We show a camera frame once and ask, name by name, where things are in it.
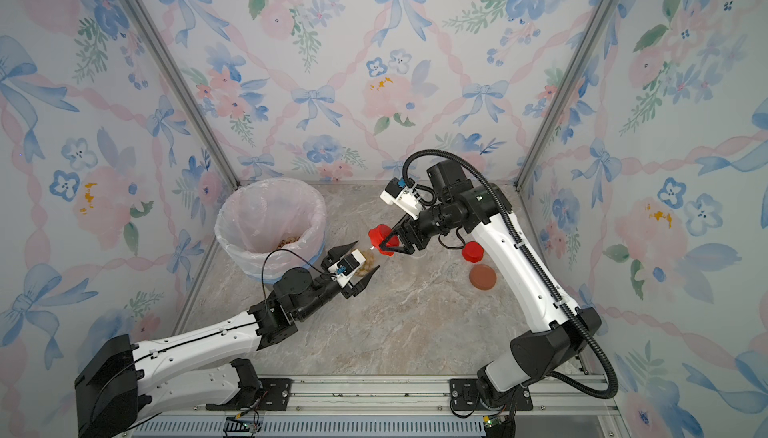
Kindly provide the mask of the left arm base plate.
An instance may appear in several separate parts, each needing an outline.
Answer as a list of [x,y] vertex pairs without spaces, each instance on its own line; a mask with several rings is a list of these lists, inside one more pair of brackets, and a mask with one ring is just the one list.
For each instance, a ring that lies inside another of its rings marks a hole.
[[294,381],[290,378],[262,379],[258,385],[246,386],[224,404],[206,404],[206,411],[286,411]]

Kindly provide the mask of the orange jar lid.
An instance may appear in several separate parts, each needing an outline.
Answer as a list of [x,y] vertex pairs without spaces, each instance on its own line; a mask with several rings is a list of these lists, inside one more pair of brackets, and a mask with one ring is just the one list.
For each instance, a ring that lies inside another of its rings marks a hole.
[[482,291],[491,290],[497,283],[496,271],[486,264],[476,264],[469,272],[470,283]]

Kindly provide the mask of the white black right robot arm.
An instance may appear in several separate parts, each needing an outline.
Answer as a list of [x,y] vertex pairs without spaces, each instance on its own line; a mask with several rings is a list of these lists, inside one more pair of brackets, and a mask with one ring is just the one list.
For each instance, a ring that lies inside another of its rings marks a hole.
[[413,254],[425,249],[431,238],[462,228],[483,248],[515,294],[529,329],[478,371],[478,394],[485,406],[498,408],[508,403],[514,392],[546,377],[595,398],[615,396],[618,385],[613,370],[606,371],[608,385],[603,390],[558,372],[560,365],[583,349],[598,347],[594,336],[601,319],[594,309],[580,306],[554,280],[529,247],[498,186],[475,187],[464,181],[446,200],[426,206],[413,190],[394,178],[380,197],[405,213],[384,238],[377,240],[383,251]]

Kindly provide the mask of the red jar lid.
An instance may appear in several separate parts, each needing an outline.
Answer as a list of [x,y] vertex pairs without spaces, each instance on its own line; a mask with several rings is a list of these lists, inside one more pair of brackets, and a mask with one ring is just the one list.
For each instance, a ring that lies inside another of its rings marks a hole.
[[371,228],[368,231],[368,237],[372,247],[382,255],[392,256],[394,254],[392,248],[400,246],[397,235],[392,231],[391,227],[385,224],[379,224]]
[[463,246],[461,254],[467,262],[479,263],[484,258],[485,250],[478,242],[470,241]]

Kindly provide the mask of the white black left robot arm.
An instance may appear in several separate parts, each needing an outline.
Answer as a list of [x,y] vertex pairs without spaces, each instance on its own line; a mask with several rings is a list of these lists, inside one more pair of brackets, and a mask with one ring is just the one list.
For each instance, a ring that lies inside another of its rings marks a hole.
[[361,293],[376,271],[369,253],[354,243],[333,247],[315,271],[285,271],[264,300],[207,327],[141,342],[107,339],[74,382],[79,436],[112,437],[199,403],[214,411],[252,406],[263,387],[248,354],[286,340],[337,295]]

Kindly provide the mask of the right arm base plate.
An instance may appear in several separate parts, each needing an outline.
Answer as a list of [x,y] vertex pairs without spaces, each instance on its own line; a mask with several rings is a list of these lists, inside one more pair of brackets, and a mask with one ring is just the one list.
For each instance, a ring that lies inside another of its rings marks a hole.
[[448,385],[449,406],[459,413],[533,410],[530,392],[525,387],[498,392],[477,378],[452,378]]

